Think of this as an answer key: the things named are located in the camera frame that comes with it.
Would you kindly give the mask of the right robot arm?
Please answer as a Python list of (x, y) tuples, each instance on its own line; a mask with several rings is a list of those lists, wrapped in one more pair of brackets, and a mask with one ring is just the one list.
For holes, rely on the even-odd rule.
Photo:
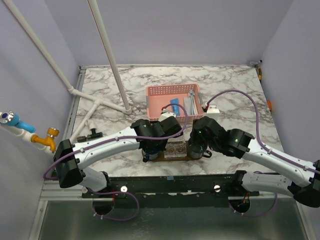
[(274, 172), (238, 171), (237, 179), (230, 183), (230, 191), (236, 196), (245, 192), (270, 192), (293, 197), (308, 207), (320, 206), (319, 161), (305, 161), (272, 150), (252, 134), (236, 128), (225, 130), (207, 116), (194, 120), (188, 142), (192, 154), (199, 155), (211, 149), (227, 157), (260, 164)]

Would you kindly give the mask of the blue toothpaste tube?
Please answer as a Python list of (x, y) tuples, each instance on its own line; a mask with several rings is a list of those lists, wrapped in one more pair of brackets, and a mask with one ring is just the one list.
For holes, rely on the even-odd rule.
[(171, 99), (170, 104), (172, 106), (172, 111), (176, 114), (176, 116), (180, 116), (180, 107), (178, 106), (179, 99), (178, 98)]

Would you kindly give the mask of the oval wooden tray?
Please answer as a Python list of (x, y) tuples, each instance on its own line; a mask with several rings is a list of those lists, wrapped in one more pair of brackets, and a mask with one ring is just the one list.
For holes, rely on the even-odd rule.
[(164, 151), (161, 151), (158, 159), (153, 160), (153, 161), (148, 161), (148, 162), (177, 162), (177, 161), (179, 161), (179, 162), (182, 162), (182, 161), (193, 161), (193, 159), (188, 157), (188, 156), (183, 157), (183, 158), (167, 159), (167, 158), (164, 158)]

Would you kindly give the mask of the dark blue mug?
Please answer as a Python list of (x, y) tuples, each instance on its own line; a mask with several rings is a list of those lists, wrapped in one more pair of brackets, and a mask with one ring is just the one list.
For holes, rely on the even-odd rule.
[(159, 158), (160, 156), (160, 151), (159, 150), (154, 150), (154, 149), (142, 149), (142, 161), (144, 163), (147, 163), (149, 161), (155, 161), (156, 159)]

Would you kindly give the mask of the dark green mug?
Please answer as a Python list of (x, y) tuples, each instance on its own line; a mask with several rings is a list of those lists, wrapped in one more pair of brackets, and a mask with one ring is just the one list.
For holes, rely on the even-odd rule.
[(188, 141), (187, 156), (193, 160), (198, 160), (200, 158), (211, 158), (212, 152), (207, 150), (207, 148), (207, 144)]

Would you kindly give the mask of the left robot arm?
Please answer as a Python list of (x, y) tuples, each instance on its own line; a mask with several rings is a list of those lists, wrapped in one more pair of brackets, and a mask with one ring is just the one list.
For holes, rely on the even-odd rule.
[(59, 186), (62, 189), (82, 185), (99, 197), (110, 194), (107, 174), (90, 165), (122, 152), (141, 150), (143, 162), (155, 160), (166, 149), (168, 139), (183, 134), (183, 128), (174, 116), (161, 121), (139, 119), (112, 135), (96, 140), (71, 144), (63, 140), (53, 157)]

